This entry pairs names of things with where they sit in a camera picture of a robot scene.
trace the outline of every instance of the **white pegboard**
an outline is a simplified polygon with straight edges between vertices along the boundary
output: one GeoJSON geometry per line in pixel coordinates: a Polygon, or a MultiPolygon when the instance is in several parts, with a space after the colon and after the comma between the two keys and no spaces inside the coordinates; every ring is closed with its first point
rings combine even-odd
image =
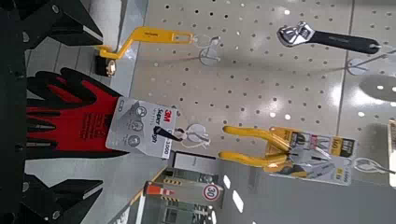
{"type": "MultiPolygon", "coordinates": [[[[396,36],[395,22],[396,3],[394,1],[384,0],[374,3],[368,0],[357,0],[351,34],[373,38],[383,48],[373,56],[349,52],[348,59],[367,60],[380,55],[381,52],[390,51],[388,47],[396,45],[394,40],[396,36]]],[[[388,95],[389,92],[392,93],[390,82],[381,83],[381,80],[386,80],[386,78],[380,76],[395,77],[396,62],[390,59],[380,59],[367,63],[367,67],[369,71],[365,75],[358,77],[346,75],[339,134],[359,140],[358,157],[371,158],[388,168],[387,125],[389,119],[396,118],[396,103],[375,99],[365,92],[374,90],[386,91],[385,95],[388,95]],[[368,79],[371,81],[369,85],[366,85],[368,79]]],[[[354,177],[381,185],[389,184],[388,175],[365,175],[356,172],[354,177]]]]}
{"type": "Polygon", "coordinates": [[[194,45],[142,43],[131,95],[176,106],[180,127],[205,125],[209,149],[173,147],[197,154],[263,154],[262,140],[225,134],[224,124],[336,134],[346,52],[321,45],[287,49],[276,31],[307,21],[317,30],[347,34],[350,13],[351,1],[337,0],[149,1],[145,25],[220,35],[221,62],[202,65],[194,45]]]}

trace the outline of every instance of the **white floor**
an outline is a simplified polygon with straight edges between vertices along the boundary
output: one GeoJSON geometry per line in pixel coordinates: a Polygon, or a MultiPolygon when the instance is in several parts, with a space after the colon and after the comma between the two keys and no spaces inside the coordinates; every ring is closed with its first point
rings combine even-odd
{"type": "Polygon", "coordinates": [[[231,188],[226,189],[223,209],[217,212],[220,224],[395,222],[396,190],[391,187],[359,181],[340,187],[280,178],[228,161],[223,163],[220,179],[223,175],[230,178],[231,188]],[[234,190],[244,202],[242,214],[233,202],[234,190]]]}

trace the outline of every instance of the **yellow handle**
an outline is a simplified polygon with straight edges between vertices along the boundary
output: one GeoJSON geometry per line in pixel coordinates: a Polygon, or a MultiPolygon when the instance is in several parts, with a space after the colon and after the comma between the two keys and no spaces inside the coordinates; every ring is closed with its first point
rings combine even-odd
{"type": "Polygon", "coordinates": [[[288,156],[286,154],[271,155],[265,158],[249,157],[247,155],[223,151],[219,153],[219,157],[226,161],[236,161],[245,165],[255,167],[277,167],[283,164],[288,156]]]}
{"type": "Polygon", "coordinates": [[[119,52],[112,53],[109,52],[108,48],[100,47],[100,56],[109,59],[120,59],[134,41],[163,44],[190,44],[193,41],[192,37],[193,33],[190,32],[162,30],[148,26],[140,26],[134,29],[134,31],[129,35],[119,52]],[[187,37],[186,40],[180,40],[182,36],[187,37]]]}
{"type": "Polygon", "coordinates": [[[223,131],[225,133],[235,134],[239,136],[245,137],[258,137],[271,142],[272,144],[276,145],[277,148],[283,151],[289,151],[289,144],[283,140],[281,137],[270,133],[265,130],[261,129],[253,129],[253,128],[236,128],[232,126],[224,126],[223,131]]]}
{"type": "Polygon", "coordinates": [[[294,172],[294,173],[291,173],[290,175],[294,176],[294,177],[301,177],[301,178],[306,178],[308,176],[306,171],[294,172]]]}

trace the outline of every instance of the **red glove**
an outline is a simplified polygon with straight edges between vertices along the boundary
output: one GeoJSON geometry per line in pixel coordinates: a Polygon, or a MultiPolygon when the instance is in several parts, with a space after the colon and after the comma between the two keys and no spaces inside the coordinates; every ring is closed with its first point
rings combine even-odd
{"type": "Polygon", "coordinates": [[[28,99],[27,159],[103,158],[126,154],[106,148],[118,93],[72,69],[61,76],[39,72],[28,90],[44,100],[28,99]]]}

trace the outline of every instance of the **hang tag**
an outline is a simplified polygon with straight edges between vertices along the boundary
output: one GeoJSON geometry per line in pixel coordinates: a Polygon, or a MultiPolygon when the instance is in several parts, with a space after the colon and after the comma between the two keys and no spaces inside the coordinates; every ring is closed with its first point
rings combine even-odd
{"type": "Polygon", "coordinates": [[[157,135],[156,126],[173,133],[177,111],[174,108],[120,97],[111,120],[106,147],[169,159],[172,140],[157,135]]]}
{"type": "MultiPolygon", "coordinates": [[[[355,140],[280,127],[273,127],[270,131],[289,144],[291,160],[283,167],[265,167],[265,172],[328,184],[351,184],[351,161],[357,147],[355,140]]],[[[275,145],[268,144],[265,155],[281,152],[275,145]]]]}
{"type": "MultiPolygon", "coordinates": [[[[388,124],[389,169],[396,170],[396,121],[388,124]]],[[[389,184],[396,189],[396,175],[389,174],[389,184]]]]}

